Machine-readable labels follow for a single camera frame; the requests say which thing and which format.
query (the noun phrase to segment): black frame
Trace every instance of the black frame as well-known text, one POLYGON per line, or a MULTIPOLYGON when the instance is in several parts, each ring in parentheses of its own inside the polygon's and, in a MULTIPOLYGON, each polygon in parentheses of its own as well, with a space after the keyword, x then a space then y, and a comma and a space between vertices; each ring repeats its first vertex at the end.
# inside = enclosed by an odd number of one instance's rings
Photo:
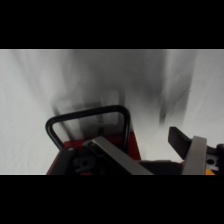
POLYGON ((70 114, 64 114, 60 116, 53 117, 49 119, 46 123, 46 131, 52 141, 55 143, 55 145, 58 147, 59 150, 62 150, 64 148, 64 144, 60 140, 60 138, 57 136, 57 134, 54 132, 53 125, 59 122, 84 118, 84 117, 90 117, 100 114, 107 114, 107 113, 114 113, 119 112, 124 116, 124 127, 123 127, 123 138, 122 138, 122 144, 121 144, 121 150, 127 153, 127 145, 129 140, 129 133, 130 133, 130 124, 131 124, 131 116, 129 111, 120 105, 117 106, 107 106, 107 107, 101 107, 101 108, 95 108, 91 110, 85 110, 70 114))

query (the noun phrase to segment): black handle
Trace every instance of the black handle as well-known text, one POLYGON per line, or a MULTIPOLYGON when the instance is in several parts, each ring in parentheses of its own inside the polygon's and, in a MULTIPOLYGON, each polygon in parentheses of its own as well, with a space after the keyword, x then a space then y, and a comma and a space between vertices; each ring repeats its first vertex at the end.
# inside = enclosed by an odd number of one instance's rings
POLYGON ((100 114, 113 113, 113 112, 119 112, 123 114, 124 116, 124 127, 123 127, 123 138, 122 138, 121 150, 124 152, 127 152, 131 116, 129 111, 123 106, 101 107, 101 108, 56 116, 48 120, 48 122, 46 123, 46 130, 48 135, 52 139, 52 141, 55 143, 55 145, 59 148, 59 150, 62 150, 64 148, 64 144, 62 143, 60 138, 56 135, 56 133, 53 130, 53 125, 55 123, 84 118, 84 117, 90 117, 90 116, 95 116, 100 114))

